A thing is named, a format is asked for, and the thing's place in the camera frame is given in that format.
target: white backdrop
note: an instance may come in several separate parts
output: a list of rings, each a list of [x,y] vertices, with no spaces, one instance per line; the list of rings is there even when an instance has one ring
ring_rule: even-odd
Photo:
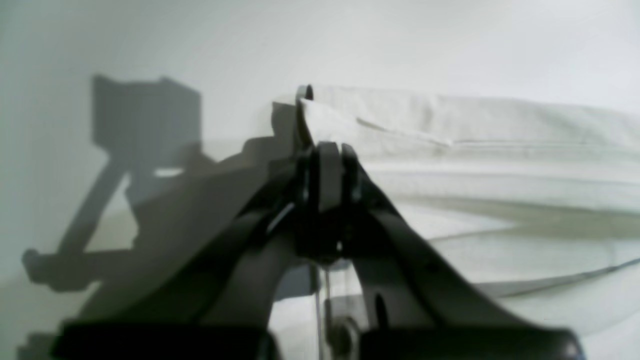
[[[95,76],[196,92],[202,151],[223,161],[271,136],[273,102],[307,83],[640,113],[639,17],[632,0],[0,2],[0,358],[99,288],[56,293],[22,265],[26,249],[56,251],[108,161],[92,141]],[[91,249],[132,246],[126,188]]]

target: folded cloth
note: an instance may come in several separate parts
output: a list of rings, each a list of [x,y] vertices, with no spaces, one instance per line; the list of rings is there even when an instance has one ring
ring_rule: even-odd
[[[302,100],[312,140],[352,145],[407,222],[470,282],[520,316],[571,327],[590,359],[640,354],[640,117],[312,89]]]

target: white towel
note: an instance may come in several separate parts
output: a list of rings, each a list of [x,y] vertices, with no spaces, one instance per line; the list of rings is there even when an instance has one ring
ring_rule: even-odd
[[[352,145],[408,223],[589,359],[640,354],[640,117],[514,99],[313,86],[314,142]]]

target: white wall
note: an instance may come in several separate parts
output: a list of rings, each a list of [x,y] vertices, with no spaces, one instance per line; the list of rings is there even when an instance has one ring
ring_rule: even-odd
[[[28,248],[56,250],[107,163],[92,142],[94,76],[198,92],[204,151],[221,161],[270,136],[272,102],[306,83],[640,113],[639,16],[631,0],[0,3],[0,358],[55,331],[99,286],[54,293],[21,262]],[[126,184],[94,250],[131,246]]]

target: black plastic part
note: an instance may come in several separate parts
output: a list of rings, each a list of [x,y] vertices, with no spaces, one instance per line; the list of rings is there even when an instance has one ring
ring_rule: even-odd
[[[309,147],[157,291],[108,321],[67,326],[54,354],[277,359],[271,303],[297,258],[352,260],[378,329],[360,339],[362,359],[583,359],[570,331],[537,328],[476,291],[334,143]]]
[[[71,325],[52,354],[59,359],[278,360],[264,329],[149,323]]]
[[[371,331],[361,359],[583,360],[568,331],[510,328]]]

